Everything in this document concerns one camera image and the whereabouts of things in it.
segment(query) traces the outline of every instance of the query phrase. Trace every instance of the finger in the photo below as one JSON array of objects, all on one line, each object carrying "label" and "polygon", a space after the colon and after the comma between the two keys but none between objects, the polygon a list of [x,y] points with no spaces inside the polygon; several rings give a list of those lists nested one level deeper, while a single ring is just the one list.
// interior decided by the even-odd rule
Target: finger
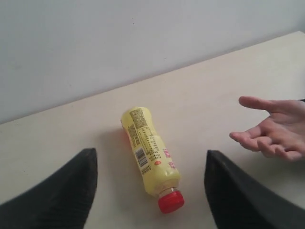
[{"label": "finger", "polygon": [[260,99],[257,97],[241,96],[238,100],[239,104],[256,110],[266,110],[268,112],[275,112],[276,102],[272,100]]},{"label": "finger", "polygon": [[276,155],[275,148],[277,145],[269,145],[266,141],[261,139],[257,141],[257,145],[265,157],[274,157]]},{"label": "finger", "polygon": [[297,151],[282,151],[277,150],[276,153],[280,153],[280,157],[287,161],[297,161],[303,158],[303,155]]},{"label": "finger", "polygon": [[251,129],[246,130],[245,133],[249,136],[249,138],[256,138],[262,135],[262,130],[259,126],[255,126]]},{"label": "finger", "polygon": [[257,140],[254,140],[254,139],[251,139],[248,137],[241,137],[238,142],[245,149],[248,149],[248,150],[251,150],[254,152],[260,151],[257,146]]}]

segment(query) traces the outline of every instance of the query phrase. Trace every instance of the human hand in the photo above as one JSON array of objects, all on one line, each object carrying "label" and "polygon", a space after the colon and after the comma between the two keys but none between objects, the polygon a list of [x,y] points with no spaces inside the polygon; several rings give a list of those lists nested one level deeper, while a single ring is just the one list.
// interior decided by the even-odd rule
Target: human hand
[{"label": "human hand", "polygon": [[239,103],[247,108],[266,110],[269,117],[244,132],[231,132],[233,140],[251,151],[261,151],[265,157],[296,161],[305,156],[304,102],[242,96]]}]

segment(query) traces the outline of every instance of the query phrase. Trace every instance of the tabletop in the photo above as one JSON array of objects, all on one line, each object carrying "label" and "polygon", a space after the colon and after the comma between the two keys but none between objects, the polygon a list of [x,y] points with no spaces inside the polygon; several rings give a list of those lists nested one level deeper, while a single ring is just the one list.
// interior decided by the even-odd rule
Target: tabletop
[{"label": "tabletop", "polygon": [[[259,182],[305,208],[305,166],[266,159],[229,138],[264,111],[241,95],[305,98],[305,35],[261,44],[0,125],[0,203],[52,174],[83,148],[98,153],[98,187],[86,229],[216,228],[204,193],[206,151],[226,154]],[[121,115],[145,106],[181,173],[185,205],[163,215],[145,193]]]}]

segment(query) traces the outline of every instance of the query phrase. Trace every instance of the barcode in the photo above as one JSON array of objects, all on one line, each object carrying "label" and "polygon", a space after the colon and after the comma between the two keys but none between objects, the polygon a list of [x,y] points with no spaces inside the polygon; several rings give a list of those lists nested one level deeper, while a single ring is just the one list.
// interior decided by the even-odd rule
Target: barcode
[{"label": "barcode", "polygon": [[142,167],[148,163],[143,149],[140,149],[137,152],[135,152],[135,155],[138,159],[138,163],[139,163],[140,167]]}]

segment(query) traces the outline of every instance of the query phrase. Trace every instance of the white wall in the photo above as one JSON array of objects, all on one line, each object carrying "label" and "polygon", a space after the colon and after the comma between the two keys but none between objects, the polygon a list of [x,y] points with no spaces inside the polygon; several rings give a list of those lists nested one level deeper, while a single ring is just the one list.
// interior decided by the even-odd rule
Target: white wall
[{"label": "white wall", "polygon": [[304,29],[305,0],[1,0],[0,123]]}]

